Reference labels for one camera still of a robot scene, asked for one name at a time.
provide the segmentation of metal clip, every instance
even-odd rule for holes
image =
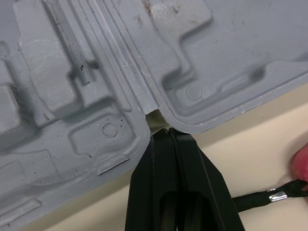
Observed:
[[[274,191],[276,190],[277,188],[274,188],[274,189],[270,189],[268,190],[268,192],[270,191]],[[282,200],[285,200],[285,199],[288,199],[289,197],[287,196],[287,194],[285,194],[285,192],[278,192],[272,196],[269,197],[270,201],[273,203],[273,202],[277,202],[277,201],[282,201]]]

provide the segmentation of black strap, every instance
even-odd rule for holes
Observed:
[[[237,211],[242,212],[272,203],[270,196],[280,192],[284,192],[288,197],[306,197],[308,196],[308,192],[303,190],[305,186],[307,186],[307,182],[303,180],[294,180],[272,191],[254,192],[232,199]]]

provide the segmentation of gray molded panel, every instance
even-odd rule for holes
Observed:
[[[0,230],[308,82],[307,0],[2,0]]]

